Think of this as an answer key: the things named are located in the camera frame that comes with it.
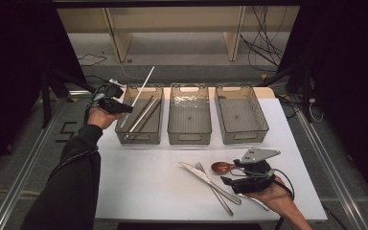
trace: person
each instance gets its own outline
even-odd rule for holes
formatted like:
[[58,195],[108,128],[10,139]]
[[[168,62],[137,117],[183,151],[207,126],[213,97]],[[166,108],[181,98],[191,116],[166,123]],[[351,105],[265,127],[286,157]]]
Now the person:
[[[121,114],[109,114],[99,107],[89,110],[87,125],[64,146],[59,167],[53,170],[26,214],[22,230],[93,229],[101,171],[97,142],[103,130],[121,118]],[[283,183],[278,176],[276,180]],[[263,202],[294,229],[311,229],[291,196],[280,186],[273,183],[260,193],[245,195]]]

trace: white tabletop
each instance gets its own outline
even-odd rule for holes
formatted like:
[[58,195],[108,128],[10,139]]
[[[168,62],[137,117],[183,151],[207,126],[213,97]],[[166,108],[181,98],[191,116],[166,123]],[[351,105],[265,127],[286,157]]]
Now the white tabletop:
[[241,159],[248,147],[279,150],[280,155],[267,159],[271,168],[283,171],[295,190],[295,203],[308,221],[327,219],[310,176],[301,158],[286,116],[277,99],[259,99],[269,126],[264,141],[255,145],[223,145],[219,120],[210,88],[212,121],[208,146],[171,146],[167,132],[169,94],[166,101],[159,145],[121,145],[115,123],[104,131],[98,145],[102,156],[97,219],[117,221],[193,221],[261,222],[278,220],[279,215],[266,211],[247,198],[237,205],[223,198],[234,216],[226,214],[209,186],[184,169],[179,162],[200,162],[212,181],[233,194],[211,170],[214,162]]

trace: copper spoon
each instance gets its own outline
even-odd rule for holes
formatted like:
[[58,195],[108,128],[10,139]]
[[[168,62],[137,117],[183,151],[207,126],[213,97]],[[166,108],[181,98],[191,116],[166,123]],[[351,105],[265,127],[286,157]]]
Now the copper spoon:
[[226,162],[216,162],[212,164],[211,169],[216,174],[227,174],[232,167],[235,167],[235,165]]

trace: plastic storage container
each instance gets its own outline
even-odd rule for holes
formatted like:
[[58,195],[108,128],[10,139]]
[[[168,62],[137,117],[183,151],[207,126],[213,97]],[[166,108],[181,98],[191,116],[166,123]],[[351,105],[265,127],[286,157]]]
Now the plastic storage container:
[[252,86],[218,85],[215,103],[223,144],[264,140],[268,125]]
[[172,84],[168,133],[171,145],[209,145],[211,112],[206,84]]
[[[139,94],[140,85],[126,88],[124,104],[132,105]],[[119,120],[115,131],[121,144],[160,144],[163,116],[163,85],[147,84],[139,95],[133,111]]]

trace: hand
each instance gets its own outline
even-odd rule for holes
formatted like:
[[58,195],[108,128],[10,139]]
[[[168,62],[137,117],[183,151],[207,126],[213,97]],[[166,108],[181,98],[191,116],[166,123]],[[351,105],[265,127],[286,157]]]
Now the hand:
[[[276,180],[283,185],[285,184],[279,176],[276,176]],[[272,183],[270,187],[262,192],[244,195],[260,200],[271,210],[285,218],[292,225],[292,229],[311,229],[292,200],[291,195],[279,185]]]
[[115,120],[121,119],[122,114],[110,114],[99,107],[91,107],[87,124],[95,125],[101,129],[107,129]]

